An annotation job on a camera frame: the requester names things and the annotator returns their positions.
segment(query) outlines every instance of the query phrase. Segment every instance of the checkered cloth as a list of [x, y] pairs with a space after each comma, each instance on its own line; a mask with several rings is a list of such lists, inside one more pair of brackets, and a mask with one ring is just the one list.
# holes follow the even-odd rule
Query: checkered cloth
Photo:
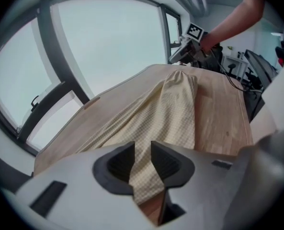
[[196, 92], [195, 76], [173, 72], [118, 113], [77, 152], [134, 141], [135, 164], [129, 183], [134, 189], [135, 202], [143, 203], [164, 189], [150, 160], [150, 142], [194, 148]]

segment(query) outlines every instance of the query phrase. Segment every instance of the white desk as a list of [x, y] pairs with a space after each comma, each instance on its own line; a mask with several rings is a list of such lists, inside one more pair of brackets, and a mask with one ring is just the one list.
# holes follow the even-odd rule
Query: white desk
[[240, 72], [240, 69], [242, 68], [242, 66], [244, 66], [244, 71], [242, 73], [242, 76], [241, 76], [241, 79], [240, 79], [240, 83], [242, 83], [242, 80], [243, 80], [243, 77], [244, 77], [244, 74], [247, 70], [247, 67], [248, 67], [248, 63], [242, 59], [239, 59], [239, 58], [235, 58], [235, 57], [232, 57], [232, 56], [228, 56], [228, 55], [223, 55], [223, 59], [222, 59], [222, 66], [225, 68], [224, 66], [224, 62], [226, 61], [226, 59], [230, 60], [230, 61], [233, 61], [233, 62], [237, 62], [238, 63], [238, 70], [237, 70], [237, 78], [239, 77], [239, 72]]

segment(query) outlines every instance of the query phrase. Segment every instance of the person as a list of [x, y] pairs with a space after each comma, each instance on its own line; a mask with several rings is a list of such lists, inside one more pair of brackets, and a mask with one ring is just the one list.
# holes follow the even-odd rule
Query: person
[[209, 52], [214, 45], [253, 26], [262, 18], [264, 4], [264, 0], [243, 0], [222, 23], [202, 38], [201, 48]]

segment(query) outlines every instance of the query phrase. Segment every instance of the window frame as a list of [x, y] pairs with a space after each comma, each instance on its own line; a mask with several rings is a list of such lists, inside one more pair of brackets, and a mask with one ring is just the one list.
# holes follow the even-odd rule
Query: window frame
[[[54, 106], [65, 94], [73, 91], [75, 95], [80, 99], [82, 104], [86, 104], [90, 99], [86, 93], [80, 87], [79, 83], [75, 79], [66, 59], [62, 52], [61, 46], [57, 39], [57, 34], [52, 22], [50, 7], [56, 3], [60, 3], [67, 0], [39, 0], [39, 2], [32, 7], [28, 8], [21, 15], [16, 17], [8, 26], [0, 28], [0, 51], [3, 46], [26, 24], [33, 19], [37, 18], [38, 27], [40, 31], [40, 37], [43, 42], [43, 46], [47, 57], [51, 63], [53, 70], [60, 80], [60, 84], [56, 86], [46, 97], [37, 105], [37, 107], [31, 112], [26, 122], [20, 129], [15, 129], [12, 124], [7, 120], [0, 110], [0, 128], [2, 131], [19, 147], [26, 152], [36, 156], [38, 150], [28, 145], [27, 138], [35, 128], [37, 123], [44, 117], [48, 110]], [[163, 31], [164, 46], [166, 56], [170, 56], [170, 49], [177, 47], [180, 44], [170, 44], [169, 30], [167, 25], [166, 14], [169, 14], [177, 19], [179, 35], [182, 34], [180, 16], [165, 6], [152, 0], [137, 0], [148, 3], [159, 9], [161, 27]]]

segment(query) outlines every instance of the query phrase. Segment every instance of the wood grain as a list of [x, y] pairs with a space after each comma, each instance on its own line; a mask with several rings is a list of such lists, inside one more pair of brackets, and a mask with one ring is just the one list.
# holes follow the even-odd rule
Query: wood grain
[[[237, 155], [241, 147], [252, 144], [243, 93], [232, 87], [225, 75], [188, 66], [152, 65], [96, 96], [90, 100], [91, 105], [85, 105], [87, 108], [81, 108], [54, 140], [37, 155], [34, 174], [39, 174], [59, 159], [75, 153], [113, 116], [175, 70], [195, 75], [198, 79], [194, 107], [194, 149]], [[237, 80], [233, 82], [238, 88], [242, 88]], [[153, 222], [158, 220], [162, 197], [156, 196], [140, 205], [141, 210]]]

